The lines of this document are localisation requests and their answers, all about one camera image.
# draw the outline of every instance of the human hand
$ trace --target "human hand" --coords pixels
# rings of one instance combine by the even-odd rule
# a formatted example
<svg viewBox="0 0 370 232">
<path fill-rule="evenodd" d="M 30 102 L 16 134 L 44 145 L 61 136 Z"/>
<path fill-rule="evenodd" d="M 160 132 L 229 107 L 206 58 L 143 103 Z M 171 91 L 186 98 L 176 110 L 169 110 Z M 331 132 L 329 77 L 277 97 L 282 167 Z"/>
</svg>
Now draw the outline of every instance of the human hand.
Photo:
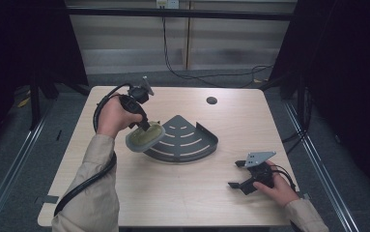
<svg viewBox="0 0 370 232">
<path fill-rule="evenodd" d="M 117 95 L 116 93 L 101 110 L 97 134 L 115 138 L 119 131 L 127 128 L 131 123 L 142 121 L 142 115 L 124 110 Z"/>
<path fill-rule="evenodd" d="M 271 169 L 276 170 L 277 168 L 272 166 L 274 163 L 271 161 L 266 161 Z M 274 187 L 269 188 L 260 182 L 254 182 L 253 186 L 262 191 L 264 194 L 268 195 L 273 199 L 279 206 L 285 207 L 288 203 L 299 200 L 299 196 L 291 189 L 290 185 L 286 180 L 277 172 L 272 173 L 272 180 L 274 181 Z"/>
</svg>

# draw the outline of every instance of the gray floor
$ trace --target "gray floor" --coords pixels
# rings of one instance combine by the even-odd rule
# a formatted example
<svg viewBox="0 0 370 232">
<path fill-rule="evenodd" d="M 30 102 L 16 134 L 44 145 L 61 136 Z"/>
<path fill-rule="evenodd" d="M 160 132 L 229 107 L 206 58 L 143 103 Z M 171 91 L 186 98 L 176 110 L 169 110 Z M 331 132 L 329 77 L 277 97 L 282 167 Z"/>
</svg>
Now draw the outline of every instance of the gray floor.
<svg viewBox="0 0 370 232">
<path fill-rule="evenodd" d="M 199 71 L 192 74 L 217 74 L 227 71 Z M 213 87 L 198 79 L 185 80 L 170 72 L 143 72 L 125 74 L 90 75 L 91 86 L 117 85 L 126 81 L 138 84 L 140 78 L 147 75 L 153 86 L 191 86 Z M 254 77 L 263 80 L 268 76 L 265 72 Z M 219 86 L 241 87 L 252 80 L 251 75 L 203 78 Z M 254 88 L 261 83 L 248 85 Z M 19 172 L 7 201 L 0 212 L 0 231 L 49 231 L 37 224 L 41 204 L 36 203 L 37 197 L 45 196 L 55 176 L 61 158 L 71 139 L 74 126 L 86 101 L 86 97 L 73 90 L 59 85 L 60 96 L 46 116 L 41 134 L 33 146 L 28 159 Z M 271 88 L 265 92 L 271 114 L 281 138 L 286 138 L 295 132 L 291 119 L 287 114 L 284 101 L 279 98 L 278 89 Z M 15 103 L 22 98 L 16 96 Z M 13 106 L 7 120 L 0 130 L 0 183 L 13 163 L 17 152 L 25 140 L 30 126 L 30 105 L 22 108 Z M 336 143 L 334 133 L 327 122 L 314 110 L 309 135 L 313 140 L 327 171 L 339 190 L 344 202 L 348 205 L 356 221 L 359 231 L 370 231 L 370 181 L 354 165 L 351 154 L 345 147 Z M 296 141 L 285 143 L 286 150 Z M 298 180 L 301 193 L 308 193 L 311 201 L 319 211 L 330 231 L 345 231 L 337 216 L 319 177 L 302 145 L 298 145 L 289 155 L 289 159 Z M 135 228 L 133 231 L 180 231 L 179 229 Z M 253 228 L 222 228 L 221 231 L 256 231 Z M 290 227 L 271 228 L 270 231 L 293 231 Z"/>
</svg>

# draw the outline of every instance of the black circle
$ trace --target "black circle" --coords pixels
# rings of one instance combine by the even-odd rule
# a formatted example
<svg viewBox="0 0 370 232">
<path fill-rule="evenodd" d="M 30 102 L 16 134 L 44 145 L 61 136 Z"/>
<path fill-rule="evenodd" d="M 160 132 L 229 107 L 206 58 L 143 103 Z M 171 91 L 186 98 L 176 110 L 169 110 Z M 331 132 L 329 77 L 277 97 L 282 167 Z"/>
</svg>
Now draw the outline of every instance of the black circle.
<svg viewBox="0 0 370 232">
<path fill-rule="evenodd" d="M 217 98 L 215 98 L 215 97 L 208 97 L 206 99 L 206 102 L 208 102 L 209 104 L 216 104 L 217 103 Z"/>
</svg>

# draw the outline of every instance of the finger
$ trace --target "finger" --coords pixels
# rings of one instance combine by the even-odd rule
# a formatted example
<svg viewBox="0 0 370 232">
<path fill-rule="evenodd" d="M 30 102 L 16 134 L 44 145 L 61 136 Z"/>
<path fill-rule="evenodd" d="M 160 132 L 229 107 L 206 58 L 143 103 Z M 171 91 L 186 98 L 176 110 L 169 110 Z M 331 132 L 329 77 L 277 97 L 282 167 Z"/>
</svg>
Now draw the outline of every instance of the finger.
<svg viewBox="0 0 370 232">
<path fill-rule="evenodd" d="M 290 187 L 290 185 L 287 183 L 287 181 L 281 175 L 274 176 L 273 180 L 274 180 L 274 184 L 277 187 L 287 188 L 287 189 Z"/>
<path fill-rule="evenodd" d="M 266 160 L 266 163 L 271 167 L 271 170 L 273 171 L 278 170 L 278 168 L 275 166 L 275 164 L 272 161 Z M 278 172 L 272 172 L 272 177 L 275 177 L 276 175 L 280 175 L 280 174 Z"/>
<path fill-rule="evenodd" d="M 271 195 L 272 189 L 260 182 L 254 182 L 253 186 L 267 195 Z"/>
<path fill-rule="evenodd" d="M 112 95 L 104 107 L 117 107 L 117 108 L 122 107 L 119 98 L 114 98 L 117 96 L 118 95 Z"/>
</svg>

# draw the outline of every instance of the sleeve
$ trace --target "sleeve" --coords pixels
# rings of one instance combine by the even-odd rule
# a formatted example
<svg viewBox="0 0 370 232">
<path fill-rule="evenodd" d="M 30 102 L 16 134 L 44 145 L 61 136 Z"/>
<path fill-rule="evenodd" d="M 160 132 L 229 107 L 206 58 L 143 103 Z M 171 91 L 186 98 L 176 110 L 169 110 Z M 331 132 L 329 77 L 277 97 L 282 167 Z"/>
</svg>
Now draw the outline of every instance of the sleeve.
<svg viewBox="0 0 370 232">
<path fill-rule="evenodd" d="M 115 141 L 95 135 L 69 189 L 101 171 L 113 155 Z M 53 220 L 52 231 L 118 231 L 119 200 L 115 190 L 116 165 L 104 177 L 80 192 Z"/>
<path fill-rule="evenodd" d="M 309 200 L 295 200 L 285 207 L 286 215 L 301 231 L 326 232 L 329 231 L 317 210 Z"/>
</svg>

